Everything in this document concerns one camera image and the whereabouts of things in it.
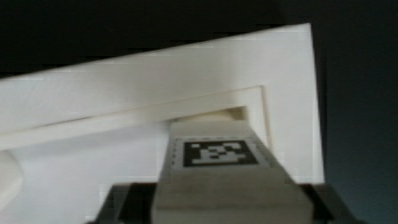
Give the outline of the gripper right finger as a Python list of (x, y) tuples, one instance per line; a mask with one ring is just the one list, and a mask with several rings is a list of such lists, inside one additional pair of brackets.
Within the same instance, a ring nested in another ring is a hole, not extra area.
[(353, 215), (332, 187), (326, 184), (301, 184), (300, 188), (314, 206), (312, 224), (351, 224)]

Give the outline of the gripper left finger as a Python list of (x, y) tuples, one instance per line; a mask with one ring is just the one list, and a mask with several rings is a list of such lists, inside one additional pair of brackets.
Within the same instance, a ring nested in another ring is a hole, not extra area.
[(115, 184), (94, 220), (86, 224), (150, 224), (156, 184)]

